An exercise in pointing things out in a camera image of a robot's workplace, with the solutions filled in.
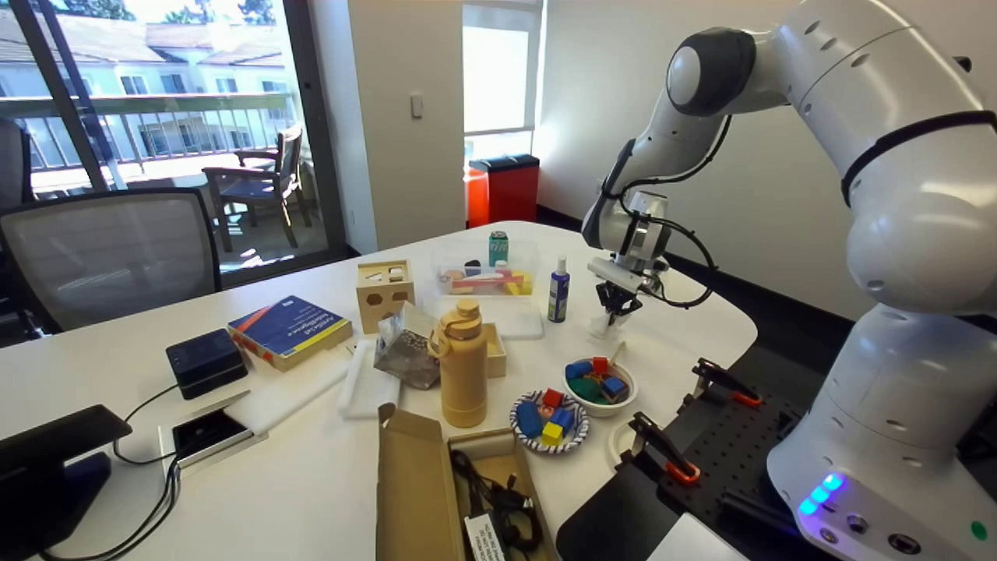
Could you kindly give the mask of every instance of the black chair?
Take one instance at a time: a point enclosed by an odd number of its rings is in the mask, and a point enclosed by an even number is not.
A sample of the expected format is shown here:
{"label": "black chair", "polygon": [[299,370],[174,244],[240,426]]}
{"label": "black chair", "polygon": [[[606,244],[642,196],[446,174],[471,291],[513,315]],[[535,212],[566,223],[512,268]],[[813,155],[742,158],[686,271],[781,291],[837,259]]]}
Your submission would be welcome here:
{"label": "black chair", "polygon": [[219,253],[196,190],[118,190],[0,215],[19,296],[44,329],[215,294]]}
{"label": "black chair", "polygon": [[[30,137],[8,120],[0,120],[0,212],[30,202]],[[30,335],[27,313],[13,298],[6,255],[0,248],[0,315],[14,315]]]}
{"label": "black chair", "polygon": [[0,212],[30,202],[30,137],[0,120]]}
{"label": "black chair", "polygon": [[287,210],[291,200],[297,200],[304,217],[304,229],[312,223],[302,184],[297,182],[299,154],[302,154],[302,130],[291,129],[278,133],[278,149],[236,154],[240,169],[201,169],[208,179],[213,207],[219,212],[215,217],[219,217],[223,253],[231,253],[231,235],[228,235],[228,212],[233,210],[231,202],[247,207],[251,229],[254,229],[254,207],[278,207],[287,244],[299,246],[299,241],[292,238],[292,221]]}

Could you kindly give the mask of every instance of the wooden bottle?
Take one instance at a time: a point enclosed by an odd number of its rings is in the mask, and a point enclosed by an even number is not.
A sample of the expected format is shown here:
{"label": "wooden bottle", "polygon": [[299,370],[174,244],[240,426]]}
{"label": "wooden bottle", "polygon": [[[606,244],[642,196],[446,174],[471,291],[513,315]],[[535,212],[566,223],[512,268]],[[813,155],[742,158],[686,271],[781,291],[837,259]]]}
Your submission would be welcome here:
{"label": "wooden bottle", "polygon": [[439,360],[443,419],[456,426],[474,426],[487,419],[487,326],[474,298],[459,298],[431,335],[431,351]]}

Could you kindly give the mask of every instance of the wall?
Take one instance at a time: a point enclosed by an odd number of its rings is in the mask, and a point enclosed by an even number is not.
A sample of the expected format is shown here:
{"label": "wall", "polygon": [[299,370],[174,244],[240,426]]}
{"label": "wall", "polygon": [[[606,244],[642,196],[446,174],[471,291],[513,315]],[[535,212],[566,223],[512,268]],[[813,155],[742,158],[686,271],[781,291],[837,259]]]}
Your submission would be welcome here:
{"label": "wall", "polygon": [[[462,4],[314,0],[347,244],[374,253],[464,229]],[[424,120],[408,115],[422,93]]]}
{"label": "wall", "polygon": [[[543,76],[538,202],[584,217],[625,137],[646,129],[676,43],[701,29],[766,31],[793,0],[550,0]],[[943,51],[976,59],[997,100],[988,0],[893,0]],[[846,210],[837,179],[791,109],[737,115],[728,140],[689,184],[671,188],[673,217],[696,229],[724,271],[856,318],[870,298],[845,268]]]}

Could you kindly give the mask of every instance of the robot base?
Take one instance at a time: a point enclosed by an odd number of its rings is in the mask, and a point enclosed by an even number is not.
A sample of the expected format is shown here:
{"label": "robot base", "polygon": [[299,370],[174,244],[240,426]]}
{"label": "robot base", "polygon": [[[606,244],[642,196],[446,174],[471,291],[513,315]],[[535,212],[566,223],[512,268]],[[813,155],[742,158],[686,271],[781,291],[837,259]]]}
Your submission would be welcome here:
{"label": "robot base", "polygon": [[959,464],[997,346],[943,315],[874,307],[766,471],[796,529],[837,558],[997,558],[997,504]]}
{"label": "robot base", "polygon": [[806,542],[834,558],[997,558],[997,508],[957,460],[915,464],[828,440],[811,411],[770,452],[770,477]]}

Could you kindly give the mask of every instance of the wire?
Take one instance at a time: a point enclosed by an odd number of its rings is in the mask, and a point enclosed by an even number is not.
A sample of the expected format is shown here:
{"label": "wire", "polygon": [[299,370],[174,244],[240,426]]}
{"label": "wire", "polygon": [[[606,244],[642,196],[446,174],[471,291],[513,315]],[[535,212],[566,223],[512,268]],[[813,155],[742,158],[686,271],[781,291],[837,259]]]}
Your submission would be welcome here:
{"label": "wire", "polygon": [[[149,400],[143,400],[139,406],[133,406],[133,407],[123,414],[123,425],[128,425],[138,411],[143,411],[146,406],[153,406],[155,400],[168,397],[168,393],[179,390],[179,387],[181,387],[181,383],[172,383],[172,387],[153,393]],[[138,524],[138,529],[130,529],[118,544],[112,544],[112,549],[107,549],[107,552],[81,555],[81,558],[59,558],[59,555],[52,555],[52,552],[41,552],[41,558],[48,558],[48,561],[112,561],[112,558],[123,558],[123,555],[133,552],[139,542],[146,542],[146,539],[164,524],[164,517],[174,510],[174,504],[179,504],[179,500],[181,500],[181,477],[179,477],[179,474],[181,474],[181,471],[179,471],[179,469],[181,469],[181,464],[179,464],[181,459],[179,459],[174,452],[159,455],[159,459],[128,459],[128,455],[120,455],[118,444],[120,444],[120,440],[112,444],[116,459],[123,460],[123,464],[133,464],[133,469],[146,469],[146,464],[159,464],[159,460],[172,459],[172,464],[164,469],[161,491],[159,491],[153,510]]]}
{"label": "wire", "polygon": [[164,517],[174,510],[179,500],[181,500],[181,477],[179,477],[179,459],[174,459],[164,469],[159,502],[153,504],[153,510],[143,517],[143,524],[138,524],[138,529],[128,539],[120,539],[118,544],[112,544],[99,555],[61,558],[52,552],[41,552],[41,558],[44,561],[116,561],[116,558],[123,558],[128,552],[133,552],[139,542],[146,542],[164,524]]}
{"label": "wire", "polygon": [[664,296],[664,291],[659,294],[642,291],[642,294],[648,294],[648,296],[655,296],[655,298],[659,298],[659,303],[668,303],[673,308],[696,308],[696,307],[708,303],[709,294],[714,294],[714,282],[720,277],[720,268],[718,268],[709,248],[696,238],[696,230],[681,229],[680,221],[671,221],[671,217],[650,217],[650,221],[659,221],[664,229],[680,230],[686,241],[692,241],[692,246],[705,255],[705,264],[708,264],[709,277],[705,285],[705,294],[698,294],[696,298],[671,298],[671,296]]}
{"label": "wire", "polygon": [[[149,397],[146,403],[139,403],[138,407],[130,407],[130,411],[123,414],[123,425],[128,425],[138,411],[143,411],[146,406],[153,406],[155,400],[161,400],[164,393],[172,393],[172,390],[179,390],[179,387],[181,387],[181,383],[172,383],[172,387],[159,390],[155,397]],[[120,440],[112,444],[116,459],[123,460],[123,464],[133,464],[133,469],[146,469],[146,464],[159,464],[159,460],[164,460],[164,459],[174,459],[174,452],[164,452],[164,455],[155,455],[155,459],[128,459],[128,455],[118,449],[118,444],[120,444]]]}
{"label": "wire", "polygon": [[[718,140],[709,143],[708,155],[705,155],[701,162],[696,162],[689,173],[680,173],[680,174],[671,174],[671,179],[640,179],[640,182],[629,182],[629,184],[621,190],[621,196],[616,196],[616,207],[621,207],[623,215],[629,215],[632,221],[664,223],[664,229],[671,229],[671,230],[680,230],[686,241],[692,241],[692,246],[705,255],[705,264],[708,264],[708,271],[709,271],[709,282],[718,282],[720,271],[718,271],[718,261],[714,261],[709,248],[696,238],[696,230],[689,230],[689,229],[681,229],[680,221],[671,221],[671,217],[650,217],[650,215],[632,212],[632,210],[625,207],[625,190],[632,190],[632,188],[640,188],[640,184],[680,184],[680,182],[696,179],[698,173],[705,173],[705,169],[714,162],[714,155],[718,155],[720,146],[727,143],[728,125],[732,125],[732,115],[724,120],[724,125],[720,125],[720,130],[718,130]],[[659,282],[655,277],[655,291],[642,291],[642,294],[650,296],[650,298],[659,298],[659,303],[668,303],[668,307],[673,307],[673,308],[692,308],[692,307],[701,307],[705,298],[709,298],[714,285],[705,285],[705,294],[698,294],[696,298],[671,298],[671,296],[664,296]]]}

